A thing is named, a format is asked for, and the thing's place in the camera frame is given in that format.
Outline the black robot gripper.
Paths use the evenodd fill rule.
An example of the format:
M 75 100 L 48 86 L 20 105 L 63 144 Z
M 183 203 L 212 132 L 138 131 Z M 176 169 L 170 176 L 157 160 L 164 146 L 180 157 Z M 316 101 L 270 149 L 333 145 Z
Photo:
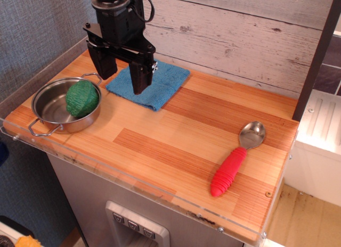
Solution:
M 86 23 L 87 47 L 99 76 L 106 80 L 117 69 L 116 59 L 128 62 L 135 95 L 152 84 L 155 47 L 144 37 L 145 23 L 131 9 L 97 11 L 97 23 Z

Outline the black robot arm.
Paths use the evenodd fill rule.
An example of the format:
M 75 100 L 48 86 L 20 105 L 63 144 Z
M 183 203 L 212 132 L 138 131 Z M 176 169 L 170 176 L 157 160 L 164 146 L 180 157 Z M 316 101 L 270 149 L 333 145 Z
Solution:
M 146 23 L 153 20 L 155 8 L 148 19 L 144 0 L 91 0 L 97 23 L 85 23 L 87 47 L 99 76 L 106 80 L 118 71 L 117 60 L 129 64 L 133 92 L 141 94 L 152 83 L 157 70 L 156 48 L 144 37 Z

